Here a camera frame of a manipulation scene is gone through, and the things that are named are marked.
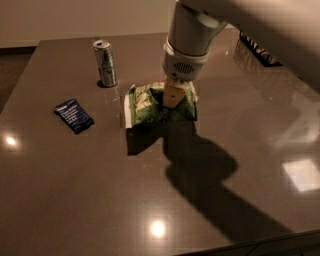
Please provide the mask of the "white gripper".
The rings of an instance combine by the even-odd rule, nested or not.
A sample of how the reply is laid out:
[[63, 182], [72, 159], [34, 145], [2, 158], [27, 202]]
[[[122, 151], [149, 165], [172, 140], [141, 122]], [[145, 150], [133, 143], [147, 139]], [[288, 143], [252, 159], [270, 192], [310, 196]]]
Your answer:
[[163, 71], [169, 77], [164, 82], [164, 107], [175, 108], [181, 102], [186, 95], [186, 86], [182, 81], [193, 81], [199, 76], [209, 53], [208, 40], [174, 40], [167, 37], [162, 62]]

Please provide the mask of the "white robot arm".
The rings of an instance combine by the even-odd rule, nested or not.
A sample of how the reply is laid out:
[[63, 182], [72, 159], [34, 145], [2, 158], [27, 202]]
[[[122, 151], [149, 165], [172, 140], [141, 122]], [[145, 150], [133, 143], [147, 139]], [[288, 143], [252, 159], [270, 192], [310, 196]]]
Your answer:
[[312, 88], [320, 87], [320, 0], [176, 0], [164, 44], [165, 75], [195, 80], [213, 38], [228, 24]]

